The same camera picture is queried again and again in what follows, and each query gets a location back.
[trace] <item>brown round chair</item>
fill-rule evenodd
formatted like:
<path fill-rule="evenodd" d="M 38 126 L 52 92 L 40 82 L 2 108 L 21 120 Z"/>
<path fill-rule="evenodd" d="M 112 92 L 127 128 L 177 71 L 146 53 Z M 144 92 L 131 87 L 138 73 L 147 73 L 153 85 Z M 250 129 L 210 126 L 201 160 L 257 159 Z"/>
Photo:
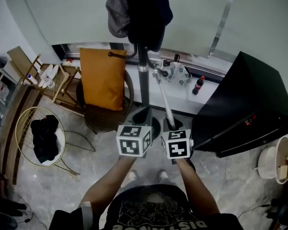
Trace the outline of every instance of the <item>brown round chair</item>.
<path fill-rule="evenodd" d="M 134 91 L 130 75 L 125 70 L 124 81 L 129 90 L 129 98 L 125 96 L 125 88 L 123 88 L 123 102 L 121 111 L 112 111 L 99 106 L 86 104 L 84 101 L 82 82 L 79 80 L 76 89 L 77 101 L 84 112 L 85 124 L 97 132 L 109 132 L 117 130 L 119 125 L 125 122 L 133 103 Z"/>

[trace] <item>person's right arm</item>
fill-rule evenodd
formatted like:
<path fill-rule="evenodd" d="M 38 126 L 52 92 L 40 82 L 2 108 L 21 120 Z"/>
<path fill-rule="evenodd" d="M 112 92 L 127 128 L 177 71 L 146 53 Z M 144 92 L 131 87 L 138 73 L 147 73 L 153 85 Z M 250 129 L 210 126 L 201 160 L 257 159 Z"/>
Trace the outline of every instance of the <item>person's right arm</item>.
<path fill-rule="evenodd" d="M 220 213 L 216 201 L 185 159 L 177 159 L 191 210 L 199 217 Z"/>

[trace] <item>roller blind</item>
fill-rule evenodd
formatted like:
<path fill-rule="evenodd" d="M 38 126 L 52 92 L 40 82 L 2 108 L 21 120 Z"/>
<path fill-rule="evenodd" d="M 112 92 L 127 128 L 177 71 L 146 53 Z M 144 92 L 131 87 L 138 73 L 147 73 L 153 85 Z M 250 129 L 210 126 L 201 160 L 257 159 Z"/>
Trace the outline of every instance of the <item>roller blind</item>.
<path fill-rule="evenodd" d="M 174 18 L 162 47 L 207 56 L 226 0 L 169 0 Z M 27 0 L 50 45 L 128 42 L 108 31 L 106 0 Z"/>
<path fill-rule="evenodd" d="M 277 69 L 288 91 L 288 0 L 233 1 L 215 56 L 240 51 Z"/>

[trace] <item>person's left arm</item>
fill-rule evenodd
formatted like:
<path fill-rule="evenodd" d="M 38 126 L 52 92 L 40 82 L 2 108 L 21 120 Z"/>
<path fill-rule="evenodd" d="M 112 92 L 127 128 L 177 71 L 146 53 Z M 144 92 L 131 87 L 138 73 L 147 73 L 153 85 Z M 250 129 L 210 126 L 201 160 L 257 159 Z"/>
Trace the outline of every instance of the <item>person's left arm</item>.
<path fill-rule="evenodd" d="M 127 156 L 118 160 L 103 177 L 90 187 L 81 202 L 91 202 L 92 211 L 97 216 L 101 216 L 114 199 L 135 160 L 136 157 Z"/>

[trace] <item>white cube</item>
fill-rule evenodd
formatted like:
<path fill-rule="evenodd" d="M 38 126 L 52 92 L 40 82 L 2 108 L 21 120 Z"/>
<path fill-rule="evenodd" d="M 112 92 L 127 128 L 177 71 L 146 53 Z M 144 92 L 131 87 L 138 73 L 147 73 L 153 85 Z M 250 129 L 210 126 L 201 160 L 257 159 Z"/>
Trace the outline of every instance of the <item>white cube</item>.
<path fill-rule="evenodd" d="M 150 126 L 120 125 L 116 134 L 120 155 L 142 157 L 152 144 Z"/>
<path fill-rule="evenodd" d="M 163 132 L 161 142 L 168 159 L 190 157 L 192 148 L 190 129 Z"/>

